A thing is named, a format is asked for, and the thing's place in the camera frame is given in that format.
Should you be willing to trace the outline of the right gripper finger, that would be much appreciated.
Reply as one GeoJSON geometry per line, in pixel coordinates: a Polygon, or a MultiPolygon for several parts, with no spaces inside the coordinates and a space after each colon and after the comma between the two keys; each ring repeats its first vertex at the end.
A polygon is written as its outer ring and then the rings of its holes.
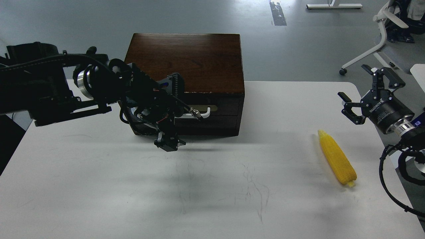
{"type": "Polygon", "coordinates": [[[405,87],[406,83],[389,67],[382,67],[381,69],[373,69],[366,64],[361,65],[361,67],[372,76],[372,90],[383,90],[385,89],[384,77],[389,81],[388,88],[398,89],[405,87]]]}
{"type": "Polygon", "coordinates": [[[341,113],[354,124],[364,124],[366,117],[364,115],[357,115],[352,110],[352,108],[361,108],[361,103],[352,102],[352,100],[344,92],[338,92],[338,96],[343,101],[343,109],[341,110],[341,113]]]}

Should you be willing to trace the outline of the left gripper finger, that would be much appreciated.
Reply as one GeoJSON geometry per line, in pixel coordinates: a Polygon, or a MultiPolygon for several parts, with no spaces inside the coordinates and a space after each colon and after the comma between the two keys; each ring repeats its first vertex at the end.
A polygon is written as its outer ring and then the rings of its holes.
{"type": "Polygon", "coordinates": [[[179,139],[174,125],[174,116],[167,115],[159,120],[158,137],[154,140],[154,145],[167,152],[177,151],[180,146],[186,145],[186,142],[179,139]]]}

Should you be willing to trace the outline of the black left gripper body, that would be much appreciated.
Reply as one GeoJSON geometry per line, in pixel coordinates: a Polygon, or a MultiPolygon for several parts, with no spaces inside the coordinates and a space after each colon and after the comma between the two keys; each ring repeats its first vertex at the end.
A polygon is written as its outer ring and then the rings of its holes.
{"type": "Polygon", "coordinates": [[[155,81],[134,63],[125,65],[125,123],[134,133],[176,133],[185,113],[185,80],[174,72],[155,81]]]}

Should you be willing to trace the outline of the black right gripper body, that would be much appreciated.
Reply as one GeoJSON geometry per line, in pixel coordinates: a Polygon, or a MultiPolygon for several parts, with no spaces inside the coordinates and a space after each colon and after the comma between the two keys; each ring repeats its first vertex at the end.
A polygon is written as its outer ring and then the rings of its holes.
{"type": "Polygon", "coordinates": [[[369,118],[383,134],[393,132],[393,126],[400,120],[412,120],[414,113],[405,104],[398,100],[390,90],[379,90],[374,98],[369,90],[361,99],[365,105],[362,114],[369,118]]]}

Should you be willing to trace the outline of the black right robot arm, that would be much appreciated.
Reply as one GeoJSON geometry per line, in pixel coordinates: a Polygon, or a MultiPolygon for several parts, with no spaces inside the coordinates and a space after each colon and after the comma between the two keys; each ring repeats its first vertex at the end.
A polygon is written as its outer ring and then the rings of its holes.
{"type": "Polygon", "coordinates": [[[372,89],[359,103],[352,102],[345,93],[339,92],[338,96],[344,101],[342,114],[354,124],[364,124],[366,119],[370,119],[383,134],[395,132],[404,148],[412,148],[402,156],[424,161],[424,127],[411,122],[414,113],[395,97],[395,91],[406,83],[389,67],[378,69],[363,64],[362,68],[372,76],[372,89]]]}

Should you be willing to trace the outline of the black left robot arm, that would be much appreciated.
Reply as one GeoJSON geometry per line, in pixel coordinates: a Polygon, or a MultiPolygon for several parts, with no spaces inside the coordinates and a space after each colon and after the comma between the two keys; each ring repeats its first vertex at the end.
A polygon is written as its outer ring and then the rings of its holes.
{"type": "Polygon", "coordinates": [[[189,111],[179,99],[180,74],[155,81],[134,63],[108,59],[92,46],[86,53],[59,53],[34,42],[7,46],[1,57],[1,139],[18,128],[8,114],[27,111],[36,126],[108,113],[120,105],[120,120],[136,135],[157,135],[167,152],[185,145],[175,118],[189,111]]]}

